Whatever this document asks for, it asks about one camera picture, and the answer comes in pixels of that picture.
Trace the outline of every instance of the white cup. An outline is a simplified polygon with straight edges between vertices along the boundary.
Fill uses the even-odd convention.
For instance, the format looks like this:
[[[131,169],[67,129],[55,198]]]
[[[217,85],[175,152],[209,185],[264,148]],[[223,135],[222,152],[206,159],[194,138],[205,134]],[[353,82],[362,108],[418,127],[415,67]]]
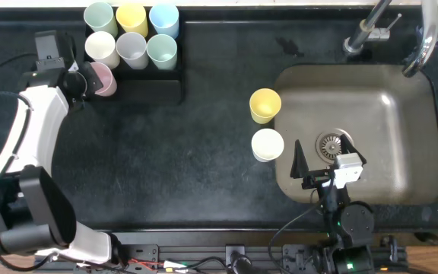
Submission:
[[[89,35],[85,40],[85,52],[96,62],[102,62],[110,69],[119,65],[119,55],[116,52],[114,37],[104,31]]]
[[[174,69],[176,66],[177,46],[175,40],[158,34],[149,39],[146,52],[159,69]]]
[[[139,33],[123,34],[116,42],[116,51],[132,69],[144,69],[148,65],[146,40]]]
[[[251,147],[256,160],[267,162],[281,155],[284,141],[277,131],[273,129],[260,129],[252,137]]]
[[[166,34],[173,39],[179,36],[179,10],[174,5],[154,5],[150,10],[150,22],[158,34]]]
[[[89,5],[84,11],[84,21],[95,32],[106,31],[113,37],[118,35],[113,7],[107,3],[98,2]]]
[[[103,87],[95,92],[96,95],[108,97],[113,95],[118,88],[116,80],[111,72],[111,69],[99,62],[92,62],[90,64],[99,77],[99,80],[103,83]]]

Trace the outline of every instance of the drain strainer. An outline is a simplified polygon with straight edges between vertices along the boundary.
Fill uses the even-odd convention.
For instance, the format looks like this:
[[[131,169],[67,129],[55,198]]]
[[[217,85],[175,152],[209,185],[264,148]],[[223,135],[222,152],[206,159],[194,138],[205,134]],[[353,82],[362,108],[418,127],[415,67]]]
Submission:
[[[351,144],[352,138],[342,129],[332,129],[317,137],[316,150],[319,157],[328,164],[333,164],[335,157],[341,154],[341,135],[345,134]]]

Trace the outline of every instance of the sink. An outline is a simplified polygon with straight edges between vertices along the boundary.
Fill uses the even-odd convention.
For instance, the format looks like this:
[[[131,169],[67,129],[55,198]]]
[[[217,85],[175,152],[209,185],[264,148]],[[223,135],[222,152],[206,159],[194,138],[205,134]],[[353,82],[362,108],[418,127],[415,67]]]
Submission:
[[[280,74],[275,90],[282,102],[275,130],[285,143],[276,178],[288,197],[310,202],[312,192],[290,178],[295,140],[309,169],[317,170],[340,154],[338,137],[344,133],[367,160],[361,178],[348,184],[352,200],[405,205],[437,200],[438,125],[424,74],[406,78],[398,65],[298,65]]]

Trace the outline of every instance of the black countertop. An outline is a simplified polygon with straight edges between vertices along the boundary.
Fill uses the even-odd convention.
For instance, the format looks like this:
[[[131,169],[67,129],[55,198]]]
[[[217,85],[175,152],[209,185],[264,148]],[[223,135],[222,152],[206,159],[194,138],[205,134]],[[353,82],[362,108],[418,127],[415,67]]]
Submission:
[[[33,35],[66,30],[82,56],[83,9],[0,10],[0,62],[34,52]],[[272,88],[297,64],[402,64],[417,45],[419,8],[391,8],[403,18],[388,42],[366,44],[347,59],[341,42],[370,12],[360,8],[183,8],[185,100],[179,106],[99,102],[68,115],[59,132],[52,175],[78,220],[114,231],[143,228],[279,228],[309,205],[288,199],[275,182],[275,163],[260,164],[250,140],[261,128],[249,97]],[[0,91],[13,91],[31,67],[25,57],[0,68]],[[438,111],[438,47],[424,72]],[[0,151],[15,112],[0,98]],[[374,205],[377,231],[438,230],[438,201]],[[321,231],[313,213],[296,224]]]

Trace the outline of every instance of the cup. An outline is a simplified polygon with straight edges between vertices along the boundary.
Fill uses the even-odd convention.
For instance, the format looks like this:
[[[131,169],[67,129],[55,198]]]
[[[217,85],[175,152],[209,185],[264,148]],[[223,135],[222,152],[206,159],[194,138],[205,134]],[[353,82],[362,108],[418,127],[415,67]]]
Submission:
[[[146,52],[159,69],[174,69],[176,66],[176,42],[166,35],[158,34],[149,39]]]
[[[277,131],[273,129],[260,129],[252,137],[251,147],[256,160],[267,162],[281,155],[284,141]]]
[[[84,11],[84,21],[95,32],[106,31],[113,37],[118,35],[113,8],[107,3],[98,2],[89,5]]]
[[[85,52],[96,62],[107,65],[114,69],[119,65],[119,55],[116,52],[114,37],[104,31],[98,31],[89,35],[85,40]]]
[[[258,89],[249,99],[249,109],[255,122],[268,123],[281,109],[280,96],[269,88]]]
[[[116,42],[116,51],[132,69],[144,69],[148,65],[146,40],[139,33],[123,34]]]
[[[103,87],[98,89],[94,94],[104,97],[113,95],[116,92],[118,85],[113,76],[113,73],[111,72],[111,69],[108,68],[107,65],[104,65],[100,62],[92,62],[90,66],[92,66],[92,68],[96,72],[99,80],[103,82]]]
[[[121,5],[116,12],[116,19],[125,32],[136,32],[143,37],[148,35],[146,10],[142,5],[136,3]]]
[[[166,34],[173,39],[179,36],[179,10],[174,5],[154,5],[150,10],[150,22],[158,34]]]

